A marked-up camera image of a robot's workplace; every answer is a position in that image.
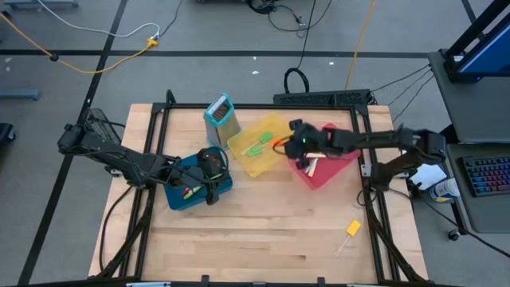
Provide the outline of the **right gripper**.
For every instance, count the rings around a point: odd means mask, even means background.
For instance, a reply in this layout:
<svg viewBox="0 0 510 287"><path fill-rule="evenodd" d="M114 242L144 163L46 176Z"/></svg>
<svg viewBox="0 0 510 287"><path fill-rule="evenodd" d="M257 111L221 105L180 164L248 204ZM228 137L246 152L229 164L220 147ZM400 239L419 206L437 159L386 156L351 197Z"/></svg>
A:
<svg viewBox="0 0 510 287"><path fill-rule="evenodd" d="M284 142L284 153L296 161L297 167L307 167L309 159L307 153L323 153L332 157L332 146L330 140L332 137L332 128L322 128L318 130L313 125L304 123L302 119L292 120L289 127L293 134L286 138Z"/></svg>

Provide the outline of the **red translucent plastic bin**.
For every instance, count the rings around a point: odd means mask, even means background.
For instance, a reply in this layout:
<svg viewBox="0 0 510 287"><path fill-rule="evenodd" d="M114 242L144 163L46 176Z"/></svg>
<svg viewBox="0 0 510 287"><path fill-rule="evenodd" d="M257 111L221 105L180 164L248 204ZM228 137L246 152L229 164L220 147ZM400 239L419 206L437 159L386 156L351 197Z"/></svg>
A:
<svg viewBox="0 0 510 287"><path fill-rule="evenodd" d="M333 129L330 140L333 156L319 159L315 174L312 177L306 176L304 173L306 167L297 167L296 161L294 159L290 159L287 156L290 167L304 180L304 182L312 190L321 188L325 183L333 179L349 164L351 164L353 161L356 161L361 154L361 151L352 147L351 144L339 143L338 141L338 136L343 134L347 134L348 136L355 136L355 133L352 133L348 130L337 129L333 124L327 124L322 128ZM314 159L309 159L309 164L312 164L313 160Z"/></svg>

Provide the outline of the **yellow spatula clear handle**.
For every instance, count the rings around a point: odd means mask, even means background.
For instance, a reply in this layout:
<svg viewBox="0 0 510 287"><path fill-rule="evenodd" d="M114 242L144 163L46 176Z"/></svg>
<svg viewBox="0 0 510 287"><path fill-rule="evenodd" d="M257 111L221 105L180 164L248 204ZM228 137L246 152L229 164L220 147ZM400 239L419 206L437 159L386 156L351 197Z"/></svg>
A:
<svg viewBox="0 0 510 287"><path fill-rule="evenodd" d="M333 255L332 255L332 259L333 260L336 260L339 255L341 254L343 248L345 247L345 245L348 243L348 241L354 237L356 235L356 233L358 232L359 228L361 227L361 222L358 221L358 220L353 220L350 225L347 227L346 229L346 238L343 240L343 242L335 249Z"/></svg>

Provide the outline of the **yellow translucent plastic bin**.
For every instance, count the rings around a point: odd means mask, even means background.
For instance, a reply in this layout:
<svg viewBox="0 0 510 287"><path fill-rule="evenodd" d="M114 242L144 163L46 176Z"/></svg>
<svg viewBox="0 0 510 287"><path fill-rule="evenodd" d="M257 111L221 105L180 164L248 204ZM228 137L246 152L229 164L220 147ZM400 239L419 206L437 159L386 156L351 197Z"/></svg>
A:
<svg viewBox="0 0 510 287"><path fill-rule="evenodd" d="M262 153L254 157L241 155L247 147L254 144L259 136L265 132L271 132L273 138L262 146ZM290 136L291 130L288 127L288 121L281 115L271 112L266 117L251 124L247 128L243 128L241 132L228 140L228 148L232 151L234 157L246 169L248 174L256 178L263 172L267 171L281 160L285 159L284 155L279 155L271 148L271 142L280 137L283 139Z"/></svg>

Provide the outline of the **black perforated equipment box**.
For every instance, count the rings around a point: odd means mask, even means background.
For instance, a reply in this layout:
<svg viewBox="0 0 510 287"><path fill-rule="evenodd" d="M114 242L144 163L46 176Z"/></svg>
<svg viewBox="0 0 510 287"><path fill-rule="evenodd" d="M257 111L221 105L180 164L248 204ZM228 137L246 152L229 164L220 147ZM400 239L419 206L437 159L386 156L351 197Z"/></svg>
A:
<svg viewBox="0 0 510 287"><path fill-rule="evenodd" d="M273 96L274 104L331 105L336 107L367 105L372 100L371 91L368 89L282 93Z"/></svg>

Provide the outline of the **white paper sheet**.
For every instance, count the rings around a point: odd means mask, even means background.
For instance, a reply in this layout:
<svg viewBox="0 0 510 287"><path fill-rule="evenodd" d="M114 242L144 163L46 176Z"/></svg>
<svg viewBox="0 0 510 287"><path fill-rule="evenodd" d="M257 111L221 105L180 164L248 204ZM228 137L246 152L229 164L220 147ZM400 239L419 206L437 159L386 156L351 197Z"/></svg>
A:
<svg viewBox="0 0 510 287"><path fill-rule="evenodd" d="M422 164L417 172L410 177L410 181L419 190L425 191L446 178L446 173L438 165Z"/></svg>

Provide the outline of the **white cylindrical canister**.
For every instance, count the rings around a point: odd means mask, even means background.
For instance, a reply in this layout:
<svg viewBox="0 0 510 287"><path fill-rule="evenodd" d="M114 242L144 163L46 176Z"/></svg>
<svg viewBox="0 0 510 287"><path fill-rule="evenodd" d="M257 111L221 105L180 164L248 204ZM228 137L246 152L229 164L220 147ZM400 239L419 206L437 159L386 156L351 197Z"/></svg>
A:
<svg viewBox="0 0 510 287"><path fill-rule="evenodd" d="M444 180L430 188L430 197L436 202L446 202L460 196L455 178Z"/></svg>

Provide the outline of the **grey computer desk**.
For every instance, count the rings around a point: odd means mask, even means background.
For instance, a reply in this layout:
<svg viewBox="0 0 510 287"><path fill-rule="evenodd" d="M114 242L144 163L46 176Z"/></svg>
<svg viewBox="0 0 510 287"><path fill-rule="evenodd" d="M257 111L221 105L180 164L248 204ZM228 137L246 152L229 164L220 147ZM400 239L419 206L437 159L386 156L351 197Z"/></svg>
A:
<svg viewBox="0 0 510 287"><path fill-rule="evenodd" d="M457 135L446 153L461 192L465 221L479 234L510 234L510 194L474 196L462 166L465 157L510 156L510 77L453 83L440 52L429 53L428 60Z"/></svg>

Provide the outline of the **grey metal base foot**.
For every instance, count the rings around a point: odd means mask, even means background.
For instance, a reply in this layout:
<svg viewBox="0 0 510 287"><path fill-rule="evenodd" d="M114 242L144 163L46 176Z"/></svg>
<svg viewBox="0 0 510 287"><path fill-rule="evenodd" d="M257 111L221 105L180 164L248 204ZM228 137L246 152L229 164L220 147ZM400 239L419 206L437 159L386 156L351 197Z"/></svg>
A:
<svg viewBox="0 0 510 287"><path fill-rule="evenodd" d="M40 93L37 89L0 89L0 99L8 98L39 100Z"/></svg>
<svg viewBox="0 0 510 287"><path fill-rule="evenodd" d="M77 8L79 6L77 0L1 0L4 5L16 10L19 6L31 5L70 5Z"/></svg>

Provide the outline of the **black caster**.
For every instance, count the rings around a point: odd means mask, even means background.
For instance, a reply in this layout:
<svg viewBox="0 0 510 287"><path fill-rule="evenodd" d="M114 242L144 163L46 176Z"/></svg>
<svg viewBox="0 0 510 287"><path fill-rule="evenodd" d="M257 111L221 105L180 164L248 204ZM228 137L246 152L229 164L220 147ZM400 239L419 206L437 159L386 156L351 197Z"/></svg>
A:
<svg viewBox="0 0 510 287"><path fill-rule="evenodd" d="M8 123L0 123L0 144L8 144L14 141L15 138L14 126Z"/></svg>

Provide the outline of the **backlit computer keyboard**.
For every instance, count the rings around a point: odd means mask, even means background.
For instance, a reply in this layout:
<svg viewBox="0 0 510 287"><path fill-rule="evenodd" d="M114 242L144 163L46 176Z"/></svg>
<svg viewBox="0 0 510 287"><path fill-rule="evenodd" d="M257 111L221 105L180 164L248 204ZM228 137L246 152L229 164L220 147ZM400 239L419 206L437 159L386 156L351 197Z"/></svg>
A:
<svg viewBox="0 0 510 287"><path fill-rule="evenodd" d="M470 156L461 162L474 197L510 194L510 156Z"/></svg>

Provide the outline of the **computer monitor black stand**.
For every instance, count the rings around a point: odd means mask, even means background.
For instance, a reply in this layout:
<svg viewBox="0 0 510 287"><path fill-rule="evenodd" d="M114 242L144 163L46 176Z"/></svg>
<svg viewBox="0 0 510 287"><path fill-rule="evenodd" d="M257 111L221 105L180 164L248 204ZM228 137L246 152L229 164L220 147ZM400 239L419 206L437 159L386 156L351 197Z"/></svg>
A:
<svg viewBox="0 0 510 287"><path fill-rule="evenodd" d="M484 32L508 6L510 0L493 0L443 53L443 66L452 82L476 83L484 77L510 77L510 13L488 33Z"/></svg>

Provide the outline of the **black aluminium table frame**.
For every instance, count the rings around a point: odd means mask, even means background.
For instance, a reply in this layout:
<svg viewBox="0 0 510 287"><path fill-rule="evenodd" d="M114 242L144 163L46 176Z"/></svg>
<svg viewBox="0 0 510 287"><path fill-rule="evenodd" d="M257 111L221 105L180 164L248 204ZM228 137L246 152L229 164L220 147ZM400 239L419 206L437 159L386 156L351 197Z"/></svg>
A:
<svg viewBox="0 0 510 287"><path fill-rule="evenodd" d="M146 138L149 150L186 157L205 147L202 118L208 104L173 104L168 110L166 133L162 127L164 104L132 104L123 144L142 151ZM352 121L350 110L289 109L271 104L237 104L243 128L271 112L286 122L301 118L317 126L332 123L338 128L364 132L364 117ZM149 227L137 238L130 256L114 274L135 275L143 281L169 281L171 286L197 285L204 275L209 286L240 285L269 287L278 283L376 284L383 279L406 280L401 270L393 275L389 254L379 241L372 250L367 213L355 200L362 188L356 162L351 163L322 188L310 191L283 160L256 178L250 177L229 151L233 190L220 201L200 204L185 211L168 207L164 190L130 191L116 206L105 231L105 265L117 253L143 213L148 195L155 195ZM410 200L387 192L387 222L394 244L421 277L428 274ZM346 238L353 219L362 222L358 234L332 260L335 249Z"/></svg>

